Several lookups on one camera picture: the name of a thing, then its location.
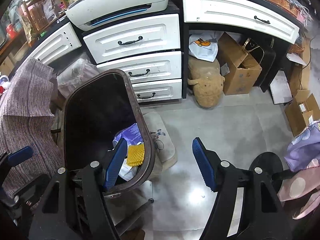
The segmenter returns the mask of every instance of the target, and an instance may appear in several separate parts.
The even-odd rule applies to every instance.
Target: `white drawer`
[[[259,4],[247,0],[183,0],[184,22],[227,24],[268,33],[292,44],[299,28]]]
[[[131,83],[181,78],[181,51],[153,53],[97,65],[100,72],[118,68],[123,70]]]
[[[181,79],[132,84],[138,103],[181,98]]]
[[[79,47],[81,43],[69,22],[46,38],[26,60],[34,57],[44,64],[49,64]]]
[[[97,63],[157,50],[179,49],[179,16],[168,14],[132,20],[83,39]]]

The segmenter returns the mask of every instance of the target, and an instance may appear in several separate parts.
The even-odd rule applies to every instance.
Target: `cardboard box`
[[[320,109],[313,94],[299,94],[284,110],[294,136],[299,135],[312,121],[320,119]]]
[[[223,92],[225,95],[247,94],[256,82],[262,68],[258,62],[248,54],[227,33],[224,33],[218,41],[217,58],[220,67],[227,67],[229,73],[225,77]]]
[[[308,64],[310,61],[310,39],[306,38],[305,49],[300,57]],[[295,64],[289,80],[291,94],[295,96],[298,90],[308,90],[310,78],[310,64],[303,66]]]

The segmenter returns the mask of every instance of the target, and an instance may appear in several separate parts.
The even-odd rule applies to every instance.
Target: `cable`
[[[309,60],[308,64],[305,65],[305,66],[301,69],[301,78],[302,78],[302,71],[311,63],[311,41],[312,41],[316,36],[314,36],[314,37],[310,40],[310,44],[309,44],[309,47],[310,47],[310,60]],[[301,89],[303,89],[302,84],[301,84],[300,74],[298,75],[298,79],[299,79],[299,82],[300,82]]]

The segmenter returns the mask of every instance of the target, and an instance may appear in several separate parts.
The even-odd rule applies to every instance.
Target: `gray tile floor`
[[[216,194],[206,187],[191,144],[200,137],[207,149],[238,168],[249,168],[253,159],[273,151],[282,160],[293,136],[283,112],[274,105],[269,92],[253,88],[250,94],[223,96],[213,109],[202,109],[193,96],[166,104],[141,107],[142,113],[156,111],[162,117],[175,145],[178,162],[157,179],[138,190],[108,200],[107,205],[119,222],[148,198],[155,202],[136,225],[146,232],[146,240],[198,240],[210,215]],[[237,203],[229,234],[237,231],[243,190]]]

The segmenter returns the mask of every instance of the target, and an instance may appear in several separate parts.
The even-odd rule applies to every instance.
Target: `box label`
[[[228,67],[228,63],[225,63],[224,65],[222,65],[220,67],[220,72],[221,72],[221,76],[225,76],[228,73],[230,73],[229,67]]]
[[[301,112],[305,112],[307,110],[306,107],[304,106],[304,104],[300,104],[299,107],[300,107]]]
[[[311,124],[313,122],[313,116],[309,117],[309,124]]]

